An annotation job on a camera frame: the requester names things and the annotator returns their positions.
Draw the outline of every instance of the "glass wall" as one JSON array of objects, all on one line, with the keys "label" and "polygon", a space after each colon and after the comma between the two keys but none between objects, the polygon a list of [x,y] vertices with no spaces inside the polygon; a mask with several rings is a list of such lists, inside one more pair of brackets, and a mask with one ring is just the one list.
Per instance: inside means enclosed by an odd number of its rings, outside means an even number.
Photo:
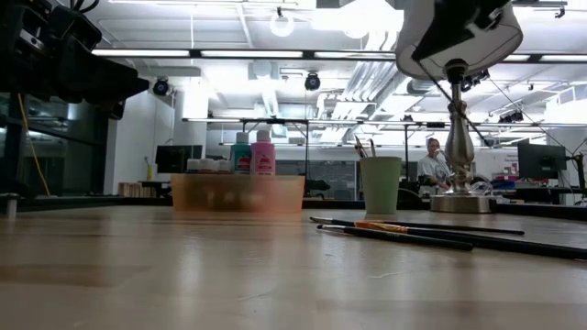
[{"label": "glass wall", "polygon": [[6,129],[0,128],[0,164],[4,161],[4,149],[6,144]]},{"label": "glass wall", "polygon": [[51,195],[83,195],[93,190],[93,147],[38,132],[29,135],[24,142],[19,169],[23,183],[37,194],[46,192],[33,157],[34,147]]},{"label": "glass wall", "polygon": [[37,195],[81,196],[104,189],[108,119],[89,104],[66,104],[22,96],[27,132],[16,94],[0,94],[8,117],[0,128],[0,168]]},{"label": "glass wall", "polygon": [[67,104],[57,97],[42,101],[28,98],[28,122],[73,138],[94,140],[100,113],[89,104]]},{"label": "glass wall", "polygon": [[10,94],[0,93],[0,115],[8,116],[8,108],[10,105]]}]

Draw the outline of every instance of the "paintbrush handle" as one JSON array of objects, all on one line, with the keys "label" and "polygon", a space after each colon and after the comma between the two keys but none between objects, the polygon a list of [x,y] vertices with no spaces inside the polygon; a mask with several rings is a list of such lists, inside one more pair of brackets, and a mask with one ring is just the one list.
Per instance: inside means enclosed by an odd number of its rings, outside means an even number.
[{"label": "paintbrush handle", "polygon": [[357,227],[345,226],[344,233],[354,235],[357,237],[367,237],[373,239],[380,239],[386,241],[392,241],[397,243],[416,244],[429,247],[437,248],[452,248],[461,251],[473,250],[473,245],[470,243],[463,243],[457,241],[451,241],[447,239],[437,239],[422,236],[412,236],[406,234],[396,234],[390,232],[384,232],[380,230],[362,229]]},{"label": "paintbrush handle", "polygon": [[464,233],[452,233],[441,230],[413,229],[409,234],[421,237],[455,240],[471,243],[477,248],[489,248],[507,252],[525,253],[536,256],[553,257],[561,259],[587,259],[587,249],[576,247],[563,247],[550,244],[524,242],[513,239],[496,238]]},{"label": "paintbrush handle", "polygon": [[521,230],[495,229],[495,228],[474,227],[474,226],[466,226],[466,225],[418,224],[418,223],[408,223],[408,222],[401,222],[401,221],[389,221],[389,222],[384,222],[384,224],[395,225],[395,226],[407,226],[410,228],[478,231],[478,232],[484,232],[484,233],[510,234],[510,235],[520,235],[520,236],[525,234],[525,232],[523,232]]}]

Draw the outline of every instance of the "window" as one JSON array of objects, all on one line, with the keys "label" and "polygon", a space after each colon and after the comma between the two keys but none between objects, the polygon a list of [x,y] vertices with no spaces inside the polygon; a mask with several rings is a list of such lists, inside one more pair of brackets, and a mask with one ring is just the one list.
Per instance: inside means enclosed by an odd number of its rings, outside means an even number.
[{"label": "window", "polygon": [[51,97],[48,102],[33,96],[28,98],[28,122],[32,126],[72,138],[96,140],[96,122],[102,117],[90,104],[67,104],[57,97]]},{"label": "window", "polygon": [[[33,131],[30,132],[30,138],[51,195],[72,196],[101,192],[102,188],[96,187],[95,177],[92,175],[94,147]],[[29,138],[23,143],[23,158],[18,171],[20,180],[35,193],[45,194]]]}]

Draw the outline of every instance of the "lamp shade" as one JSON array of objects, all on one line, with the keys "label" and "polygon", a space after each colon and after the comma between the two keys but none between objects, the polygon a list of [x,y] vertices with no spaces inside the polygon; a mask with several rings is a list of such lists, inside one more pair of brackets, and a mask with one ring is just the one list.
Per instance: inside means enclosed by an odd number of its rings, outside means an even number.
[{"label": "lamp shade", "polygon": [[[454,6],[458,1],[445,0],[445,4]],[[469,69],[465,75],[474,74],[490,68],[512,54],[524,37],[509,1],[505,2],[501,18],[495,21],[492,28],[474,24],[477,21],[472,24],[460,23],[470,22],[468,14],[474,12],[475,8],[467,8],[470,9],[470,12],[467,12],[462,9],[463,5],[458,8],[447,8],[442,7],[442,2],[435,0],[413,0],[409,4],[404,11],[404,25],[397,40],[395,57],[398,69],[415,79],[429,80],[428,75],[413,59],[413,55],[418,57],[415,50],[423,39],[426,43],[436,43],[442,39],[439,43],[449,46],[437,47],[440,51],[430,51],[421,60],[421,64],[435,79],[445,79],[444,66],[450,60],[466,61]],[[450,43],[445,39],[452,39],[454,42]],[[420,49],[417,52],[419,55],[423,53]]]}]

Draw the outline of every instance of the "table surface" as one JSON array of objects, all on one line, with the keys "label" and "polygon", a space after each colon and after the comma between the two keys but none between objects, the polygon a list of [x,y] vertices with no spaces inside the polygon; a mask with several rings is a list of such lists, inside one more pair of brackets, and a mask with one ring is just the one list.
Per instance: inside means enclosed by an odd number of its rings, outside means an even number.
[{"label": "table surface", "polygon": [[[302,215],[118,206],[0,225],[2,329],[585,329],[587,263],[316,231]],[[587,248],[587,224],[401,212]]]}]

